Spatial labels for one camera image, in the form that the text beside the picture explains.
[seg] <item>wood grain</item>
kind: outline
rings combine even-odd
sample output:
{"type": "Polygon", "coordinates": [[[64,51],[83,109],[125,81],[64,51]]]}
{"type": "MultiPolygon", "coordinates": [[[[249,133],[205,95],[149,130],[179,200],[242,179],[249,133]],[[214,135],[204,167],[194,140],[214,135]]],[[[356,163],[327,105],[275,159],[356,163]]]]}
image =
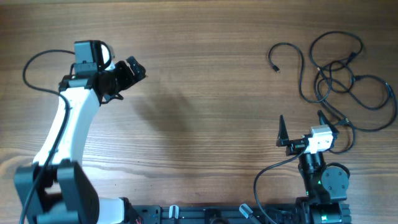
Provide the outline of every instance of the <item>wood grain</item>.
{"type": "MultiPolygon", "coordinates": [[[[299,57],[274,52],[281,73],[267,63],[269,48],[291,42],[304,52],[303,92],[313,98],[316,69],[307,55],[312,40],[329,30],[363,38],[355,74],[374,74],[398,91],[398,17],[395,1],[181,1],[0,6],[0,222],[15,223],[21,203],[12,181],[29,164],[55,116],[54,96],[28,89],[26,61],[42,50],[73,49],[76,40],[112,45],[116,59],[134,55],[148,78],[124,91],[124,101],[100,108],[88,134],[83,166],[101,197],[128,197],[134,204],[254,204],[252,182],[265,166],[286,159],[275,147],[279,115],[290,137],[318,122],[320,105],[299,97],[299,57]]],[[[320,63],[338,59],[357,43],[338,35],[315,49],[320,63]]],[[[29,80],[56,89],[73,62],[46,55],[32,64],[29,80]]],[[[345,72],[336,77],[347,82],[345,72]]],[[[353,90],[370,105],[385,93],[372,82],[353,90]]],[[[370,112],[349,96],[330,102],[358,126],[375,127],[392,106],[370,112]]],[[[358,133],[343,156],[326,155],[352,172],[348,189],[354,223],[396,223],[398,124],[358,133]]],[[[351,138],[341,129],[337,148],[351,138]]],[[[264,203],[304,196],[297,162],[274,169],[259,182],[264,203]]]]}

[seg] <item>black cable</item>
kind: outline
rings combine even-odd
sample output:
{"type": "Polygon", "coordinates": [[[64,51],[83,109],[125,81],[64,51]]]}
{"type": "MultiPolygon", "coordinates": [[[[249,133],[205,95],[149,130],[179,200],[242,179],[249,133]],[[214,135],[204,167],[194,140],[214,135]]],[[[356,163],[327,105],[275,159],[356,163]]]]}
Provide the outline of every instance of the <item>black cable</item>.
{"type": "Polygon", "coordinates": [[[41,184],[41,180],[42,180],[42,177],[43,177],[43,175],[44,175],[44,172],[45,172],[46,168],[49,166],[49,163],[50,163],[50,161],[52,160],[52,158],[53,158],[53,156],[54,156],[54,154],[55,154],[55,152],[56,152],[56,149],[57,149],[57,147],[58,147],[59,141],[61,140],[63,131],[65,130],[65,126],[66,126],[66,124],[67,124],[67,122],[68,122],[68,118],[69,118],[69,110],[70,110],[70,107],[69,107],[69,101],[68,101],[68,99],[66,99],[63,95],[61,95],[60,93],[58,93],[58,92],[56,92],[56,91],[48,90],[48,89],[45,89],[45,88],[39,88],[39,87],[33,86],[33,85],[31,85],[31,84],[26,80],[26,70],[27,70],[27,67],[30,65],[30,63],[31,63],[33,60],[35,60],[37,57],[39,57],[39,56],[41,56],[41,55],[43,55],[43,54],[52,53],[52,52],[62,52],[62,53],[68,53],[68,54],[73,54],[73,55],[75,54],[74,52],[71,52],[71,51],[68,51],[68,50],[46,50],[46,51],[43,51],[43,52],[41,52],[41,53],[38,53],[37,55],[35,55],[35,56],[33,56],[31,59],[29,59],[29,61],[25,64],[25,67],[24,67],[24,69],[23,69],[23,71],[22,71],[22,79],[23,79],[24,83],[25,83],[29,88],[32,88],[32,89],[38,90],[38,91],[43,91],[43,92],[46,92],[46,93],[51,93],[51,94],[57,95],[57,96],[59,96],[60,98],[62,98],[62,100],[63,100],[64,103],[65,103],[65,116],[63,117],[63,121],[62,121],[60,130],[59,130],[59,132],[58,132],[58,134],[57,134],[57,137],[55,138],[54,144],[53,144],[51,150],[49,151],[49,156],[48,156],[47,159],[45,160],[43,166],[41,167],[39,173],[37,174],[37,176],[36,176],[36,178],[35,178],[35,180],[34,180],[34,182],[33,182],[32,187],[31,187],[30,190],[29,190],[29,193],[27,194],[26,201],[25,201],[25,203],[23,204],[23,207],[22,207],[21,217],[19,218],[19,223],[20,223],[20,224],[24,224],[24,222],[25,222],[25,216],[26,216],[27,209],[29,208],[30,200],[32,199],[32,196],[33,196],[34,191],[37,190],[37,188],[38,188],[38,187],[40,186],[40,184],[41,184]]]}
{"type": "Polygon", "coordinates": [[[349,172],[349,169],[343,164],[340,164],[338,162],[331,162],[328,165],[326,165],[326,167],[331,167],[331,166],[339,167],[340,169],[344,170],[344,172],[346,172],[348,178],[350,177],[351,173],[349,172]]]}
{"type": "Polygon", "coordinates": [[[256,202],[257,202],[257,204],[258,204],[258,206],[259,206],[261,212],[262,212],[262,213],[269,219],[269,221],[271,221],[273,224],[278,224],[278,223],[276,223],[276,222],[266,213],[266,211],[262,208],[261,203],[260,203],[260,200],[259,200],[259,197],[258,197],[258,195],[257,195],[257,181],[258,181],[258,179],[260,178],[260,176],[261,176],[263,173],[265,173],[267,170],[270,170],[270,169],[273,169],[273,168],[275,168],[275,167],[284,165],[284,164],[286,164],[286,163],[288,163],[288,162],[292,162],[293,160],[295,160],[295,159],[297,159],[298,157],[300,157],[304,152],[305,152],[305,151],[303,150],[302,152],[300,152],[300,153],[297,154],[296,156],[291,157],[290,159],[287,159],[287,160],[282,161],[282,162],[278,162],[277,164],[271,165],[271,166],[269,166],[269,167],[263,169],[262,171],[260,171],[260,172],[257,174],[256,178],[254,179],[254,185],[253,185],[253,189],[254,189],[254,198],[256,198],[256,202]]]}
{"type": "Polygon", "coordinates": [[[388,127],[388,126],[390,126],[390,125],[396,120],[396,118],[397,118],[397,111],[398,111],[398,109],[397,109],[397,99],[396,99],[395,93],[394,93],[394,91],[392,90],[391,86],[388,85],[388,83],[387,83],[386,81],[384,81],[383,79],[381,79],[381,78],[379,78],[379,77],[377,77],[377,76],[374,76],[374,75],[354,75],[353,71],[352,71],[352,70],[349,68],[349,66],[348,66],[348,64],[349,64],[352,60],[354,60],[354,59],[362,52],[362,50],[363,50],[363,48],[364,48],[364,45],[363,45],[362,40],[361,40],[357,35],[354,35],[354,34],[352,34],[352,33],[350,33],[350,32],[344,32],[344,31],[331,31],[331,32],[326,32],[326,33],[322,34],[321,36],[319,36],[318,38],[316,38],[316,39],[311,43],[310,50],[309,50],[309,58],[310,58],[310,61],[313,63],[313,65],[318,69],[318,72],[317,72],[317,74],[316,74],[316,76],[315,76],[315,79],[314,79],[314,82],[313,82],[314,94],[315,94],[315,96],[316,96],[316,98],[317,98],[318,100],[309,100],[309,99],[306,98],[306,97],[303,95],[303,93],[302,93],[302,77],[303,77],[303,70],[304,70],[304,56],[303,56],[302,51],[301,51],[296,45],[290,44],[290,43],[282,42],[282,43],[278,43],[278,44],[275,44],[274,46],[272,46],[271,49],[270,49],[270,51],[269,51],[269,53],[268,53],[268,61],[269,61],[270,65],[271,65],[271,67],[272,67],[275,71],[280,72],[278,66],[274,65],[274,64],[272,63],[272,61],[271,61],[271,53],[272,53],[272,51],[273,51],[276,47],[278,47],[278,46],[280,46],[280,45],[288,45],[288,46],[291,46],[291,47],[293,47],[295,50],[297,50],[297,51],[299,52],[299,54],[300,54],[300,58],[301,58],[301,68],[300,68],[300,78],[299,78],[299,80],[298,80],[298,91],[299,91],[299,93],[300,93],[300,96],[301,96],[305,101],[307,101],[307,102],[309,102],[309,103],[320,103],[320,104],[324,107],[324,109],[327,110],[327,112],[329,112],[333,117],[335,117],[335,118],[339,121],[338,123],[336,123],[336,125],[348,126],[348,127],[350,127],[350,128],[352,129],[352,131],[353,131],[353,140],[352,140],[350,146],[349,146],[348,148],[346,148],[346,149],[344,149],[344,150],[342,150],[342,151],[338,151],[338,152],[329,150],[331,153],[334,153],[334,154],[341,154],[341,153],[347,152],[347,151],[349,151],[350,149],[352,149],[352,148],[354,147],[354,145],[355,145],[355,142],[356,142],[356,134],[355,134],[355,131],[356,131],[356,130],[358,130],[358,131],[364,131],[364,132],[375,132],[375,131],[380,131],[380,130],[382,130],[382,129],[388,127]],[[351,52],[350,55],[349,55],[348,57],[345,57],[345,58],[340,59],[340,60],[334,60],[334,61],[328,63],[328,64],[325,65],[325,66],[320,66],[320,65],[317,64],[316,61],[313,59],[313,48],[314,48],[315,44],[316,44],[321,38],[323,38],[323,37],[326,36],[326,35],[330,35],[330,34],[342,34],[342,35],[347,35],[347,36],[349,36],[349,37],[352,37],[352,38],[356,39],[356,40],[359,42],[360,48],[359,48],[359,50],[358,50],[357,52],[351,52]],[[337,67],[337,68],[333,68],[334,64],[340,64],[340,66],[337,67]],[[345,85],[342,84],[339,80],[334,79],[334,78],[332,77],[332,73],[333,73],[333,72],[336,72],[336,71],[339,71],[339,70],[342,70],[342,69],[346,69],[346,70],[348,71],[348,73],[349,73],[349,81],[350,81],[349,87],[345,86],[345,85]],[[329,77],[326,77],[325,74],[323,73],[323,71],[328,71],[328,72],[329,72],[329,77]],[[354,86],[354,84],[355,84],[356,82],[360,81],[360,80],[363,80],[364,78],[371,78],[371,79],[373,79],[373,80],[375,80],[375,81],[377,81],[377,82],[379,82],[379,83],[382,83],[382,84],[385,86],[386,91],[387,91],[387,98],[386,98],[381,104],[379,104],[378,106],[371,107],[371,106],[365,105],[359,98],[357,98],[357,97],[351,92],[351,89],[352,89],[352,87],[354,86]],[[325,96],[323,96],[322,93],[321,93],[321,91],[320,91],[320,84],[321,84],[322,82],[325,82],[326,85],[328,86],[328,90],[327,90],[325,96]],[[337,85],[339,85],[340,87],[342,87],[343,90],[337,90],[336,88],[333,88],[333,86],[332,86],[333,83],[336,83],[337,85]],[[367,109],[367,110],[371,110],[371,111],[377,111],[377,110],[383,108],[384,106],[387,105],[387,103],[388,103],[390,100],[392,100],[392,102],[393,102],[393,114],[392,114],[392,117],[391,117],[391,119],[390,119],[386,124],[383,124],[382,126],[380,126],[380,127],[378,127],[378,128],[372,128],[372,129],[359,128],[359,127],[355,126],[355,125],[347,118],[347,116],[345,116],[341,111],[339,111],[338,109],[336,109],[334,106],[332,106],[332,105],[326,100],[326,99],[328,98],[328,96],[329,96],[329,94],[330,94],[331,91],[334,91],[335,93],[349,94],[359,105],[361,105],[363,108],[365,108],[365,109],[367,109]]]}
{"type": "Polygon", "coordinates": [[[76,63],[70,65],[69,75],[72,75],[73,68],[75,68],[76,63]]]}

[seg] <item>cable connector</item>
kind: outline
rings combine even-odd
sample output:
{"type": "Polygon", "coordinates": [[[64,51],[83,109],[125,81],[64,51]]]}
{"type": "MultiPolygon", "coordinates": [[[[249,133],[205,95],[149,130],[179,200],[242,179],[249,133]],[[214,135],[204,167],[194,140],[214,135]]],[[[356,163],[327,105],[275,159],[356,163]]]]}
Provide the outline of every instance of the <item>cable connector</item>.
{"type": "Polygon", "coordinates": [[[338,124],[338,125],[345,126],[345,125],[348,125],[349,122],[350,122],[350,121],[349,121],[348,118],[344,118],[344,119],[340,120],[339,122],[337,122],[337,124],[338,124]]]}
{"type": "Polygon", "coordinates": [[[355,76],[354,76],[354,80],[355,80],[355,81],[360,81],[362,78],[363,78],[362,75],[355,75],[355,76]]]}
{"type": "Polygon", "coordinates": [[[278,66],[276,66],[276,65],[272,65],[272,69],[274,69],[274,70],[275,70],[275,72],[277,72],[277,73],[279,73],[279,72],[280,72],[280,70],[279,70],[278,66]]]}
{"type": "Polygon", "coordinates": [[[250,209],[250,207],[245,203],[239,206],[239,211],[245,218],[250,219],[253,224],[261,224],[261,222],[253,215],[253,211],[250,209]]]}

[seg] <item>wooden table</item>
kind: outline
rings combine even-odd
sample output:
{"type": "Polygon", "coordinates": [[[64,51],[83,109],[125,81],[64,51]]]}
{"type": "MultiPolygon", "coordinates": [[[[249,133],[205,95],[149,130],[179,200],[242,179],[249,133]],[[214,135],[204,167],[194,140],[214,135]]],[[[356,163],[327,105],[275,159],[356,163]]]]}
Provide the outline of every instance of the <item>wooden table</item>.
{"type": "MultiPolygon", "coordinates": [[[[13,184],[17,167],[41,148],[58,105],[55,96],[22,82],[22,68],[37,52],[73,50],[76,40],[113,46],[116,60],[135,56],[148,78],[122,92],[123,101],[101,106],[88,133],[83,167],[100,197],[128,197],[139,205],[255,204],[252,185],[264,167],[286,159],[275,146],[279,115],[290,137],[318,124],[318,104],[298,92],[299,55],[280,47],[274,72],[267,52],[278,42],[305,54],[304,94],[314,99],[316,68],[308,48],[320,34],[346,30],[366,46],[352,64],[355,74],[374,74],[398,91],[398,17],[394,1],[210,1],[0,6],[0,222],[16,223],[21,211],[13,184]]],[[[320,63],[358,48],[331,35],[315,48],[320,63]]],[[[71,55],[35,61],[28,79],[56,90],[71,55]]],[[[345,83],[347,72],[335,74],[345,83]]],[[[377,105],[385,93],[368,81],[353,92],[377,105]]],[[[358,126],[375,127],[392,105],[366,111],[348,95],[330,102],[358,126]]],[[[340,128],[336,149],[350,130],[340,128]]],[[[348,201],[353,223],[396,223],[398,218],[398,124],[358,133],[355,148],[327,162],[346,165],[352,176],[348,201]]],[[[297,161],[261,178],[263,203],[293,203],[305,196],[297,161]]]]}

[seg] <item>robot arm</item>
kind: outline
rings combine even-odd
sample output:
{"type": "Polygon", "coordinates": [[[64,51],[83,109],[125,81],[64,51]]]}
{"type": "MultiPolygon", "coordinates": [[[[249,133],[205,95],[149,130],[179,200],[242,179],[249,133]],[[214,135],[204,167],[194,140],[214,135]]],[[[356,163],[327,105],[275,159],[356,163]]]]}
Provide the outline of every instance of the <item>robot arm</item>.
{"type": "Polygon", "coordinates": [[[318,111],[318,116],[321,125],[311,127],[310,134],[295,140],[289,139],[284,118],[280,116],[276,145],[286,146],[286,156],[300,155],[298,171],[304,180],[307,197],[298,197],[295,205],[286,206],[285,211],[290,211],[290,215],[275,212],[280,205],[266,205],[274,222],[351,223],[349,205],[342,203],[347,199],[349,170],[336,162],[326,164],[323,158],[323,152],[333,148],[339,131],[322,111],[318,111]]]}
{"type": "MultiPolygon", "coordinates": [[[[75,74],[64,76],[59,84],[60,94],[70,102],[70,117],[62,135],[58,150],[51,164],[57,165],[62,160],[77,161],[81,165],[83,150],[90,124],[101,104],[113,99],[121,100],[119,94],[133,84],[145,78],[145,68],[134,57],[116,65],[112,62],[111,47],[98,40],[75,43],[75,74]]],[[[60,130],[65,114],[65,103],[60,98],[58,111],[49,135],[33,163],[43,165],[60,130]]]]}
{"type": "MultiPolygon", "coordinates": [[[[70,114],[41,186],[35,190],[27,210],[29,223],[135,223],[139,215],[126,198],[98,198],[81,168],[83,150],[90,124],[102,104],[122,100],[120,91],[145,78],[145,68],[134,57],[112,62],[111,47],[98,40],[75,42],[75,74],[65,75],[58,90],[70,105],[70,114]],[[58,182],[59,194],[45,188],[58,182]]],[[[14,183],[22,204],[32,188],[36,173],[42,169],[55,142],[65,115],[60,98],[49,135],[31,167],[18,168],[14,183]]]]}

